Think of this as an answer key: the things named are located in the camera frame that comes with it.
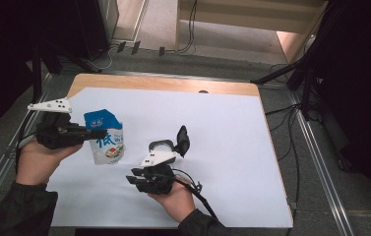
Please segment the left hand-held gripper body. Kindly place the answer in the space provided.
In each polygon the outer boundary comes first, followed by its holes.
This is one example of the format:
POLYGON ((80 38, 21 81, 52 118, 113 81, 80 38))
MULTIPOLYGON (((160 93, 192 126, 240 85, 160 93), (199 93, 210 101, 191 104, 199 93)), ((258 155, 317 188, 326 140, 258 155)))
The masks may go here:
POLYGON ((30 104, 28 110, 43 113, 36 125, 35 136, 47 148, 81 145, 88 137, 89 131, 85 127, 70 122, 72 106, 67 97, 30 104))

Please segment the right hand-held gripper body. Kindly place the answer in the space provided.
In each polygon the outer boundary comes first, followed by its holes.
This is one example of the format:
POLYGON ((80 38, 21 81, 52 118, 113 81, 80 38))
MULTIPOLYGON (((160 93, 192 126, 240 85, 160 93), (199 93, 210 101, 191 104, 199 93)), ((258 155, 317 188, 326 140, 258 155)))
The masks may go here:
POLYGON ((175 175, 173 174, 170 163, 162 163, 156 166, 145 167, 141 163, 141 169, 148 171, 145 176, 140 176, 142 184, 137 185, 140 192, 149 194, 168 194, 171 191, 175 175))

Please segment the blue and white milk carton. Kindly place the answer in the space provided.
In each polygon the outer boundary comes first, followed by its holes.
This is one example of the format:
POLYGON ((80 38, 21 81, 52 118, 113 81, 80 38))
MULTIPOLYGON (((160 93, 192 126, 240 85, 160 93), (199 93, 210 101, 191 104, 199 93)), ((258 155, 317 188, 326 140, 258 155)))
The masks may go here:
POLYGON ((123 125, 106 109, 84 114, 88 130, 103 133, 102 138, 90 140, 95 165, 115 164, 123 156, 123 125))

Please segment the person's right hand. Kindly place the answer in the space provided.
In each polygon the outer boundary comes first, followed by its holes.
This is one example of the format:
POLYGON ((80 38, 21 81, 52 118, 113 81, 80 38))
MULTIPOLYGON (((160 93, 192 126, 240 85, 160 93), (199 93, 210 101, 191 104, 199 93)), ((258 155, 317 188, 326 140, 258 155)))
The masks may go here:
POLYGON ((149 194, 149 197, 157 201, 166 213, 176 222, 182 222, 191 212, 196 209, 192 194, 185 186, 175 182, 167 195, 149 194))

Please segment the person's left hand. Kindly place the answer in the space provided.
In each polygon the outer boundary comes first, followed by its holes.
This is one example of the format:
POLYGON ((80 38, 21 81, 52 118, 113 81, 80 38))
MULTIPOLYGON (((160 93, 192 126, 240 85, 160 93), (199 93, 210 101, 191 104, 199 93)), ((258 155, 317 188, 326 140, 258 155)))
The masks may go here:
POLYGON ((22 185, 47 184, 60 162, 76 153, 82 145, 50 149, 32 139, 21 149, 16 182, 22 185))

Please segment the white paper sheet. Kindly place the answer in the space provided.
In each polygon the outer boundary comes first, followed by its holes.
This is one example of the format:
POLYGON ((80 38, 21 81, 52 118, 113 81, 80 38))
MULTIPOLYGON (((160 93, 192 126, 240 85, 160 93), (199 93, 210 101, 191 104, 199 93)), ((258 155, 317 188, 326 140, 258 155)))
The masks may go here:
POLYGON ((288 228, 293 220, 259 97, 199 92, 84 88, 72 96, 72 119, 106 109, 123 124, 118 163, 96 165, 89 146, 66 158, 48 190, 59 195, 55 226, 170 228, 163 208, 127 180, 153 141, 175 140, 185 127, 186 155, 174 167, 203 185, 202 195, 227 227, 288 228))

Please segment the black tripod stand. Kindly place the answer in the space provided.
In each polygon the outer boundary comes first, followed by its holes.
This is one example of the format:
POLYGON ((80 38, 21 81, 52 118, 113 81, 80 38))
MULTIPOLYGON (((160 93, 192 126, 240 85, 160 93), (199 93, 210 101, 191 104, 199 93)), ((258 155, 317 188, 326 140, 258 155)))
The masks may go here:
POLYGON ((57 59, 57 55, 63 55, 71 62, 75 63, 86 72, 89 73, 100 73, 101 69, 93 69, 87 63, 83 62, 79 57, 76 57, 73 53, 69 52, 65 48, 58 44, 55 44, 49 40, 39 39, 32 44, 31 48, 31 63, 32 63, 32 102, 37 102, 42 96, 42 76, 41 76, 41 65, 40 61, 45 61, 45 65, 52 71, 53 74, 59 74, 61 71, 61 65, 57 59))
POLYGON ((310 104, 310 94, 315 79, 315 73, 311 66, 314 52, 308 50, 301 58, 293 63, 287 64, 281 69, 278 69, 271 74, 256 80, 251 80, 251 84, 263 85, 268 83, 280 76, 286 75, 291 72, 291 76, 286 82, 286 87, 291 90, 297 90, 300 86, 303 86, 302 97, 300 101, 300 110, 306 121, 312 121, 313 117, 310 112, 313 110, 310 104))

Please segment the grey cabinet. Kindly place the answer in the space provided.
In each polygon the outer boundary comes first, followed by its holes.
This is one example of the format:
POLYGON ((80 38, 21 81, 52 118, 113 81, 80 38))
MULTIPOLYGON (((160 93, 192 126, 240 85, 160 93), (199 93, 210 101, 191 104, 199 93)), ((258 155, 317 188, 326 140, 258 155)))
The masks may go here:
POLYGON ((111 41, 114 36, 119 19, 117 0, 97 0, 97 1, 99 4, 107 39, 111 41))

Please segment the light wooden shelf unit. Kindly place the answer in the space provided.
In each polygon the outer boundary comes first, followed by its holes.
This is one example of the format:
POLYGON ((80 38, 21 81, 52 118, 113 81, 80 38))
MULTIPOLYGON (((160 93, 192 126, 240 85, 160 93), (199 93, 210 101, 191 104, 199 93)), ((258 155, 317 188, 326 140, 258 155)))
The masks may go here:
POLYGON ((293 63, 327 5, 328 0, 197 0, 196 21, 275 30, 286 61, 293 63))

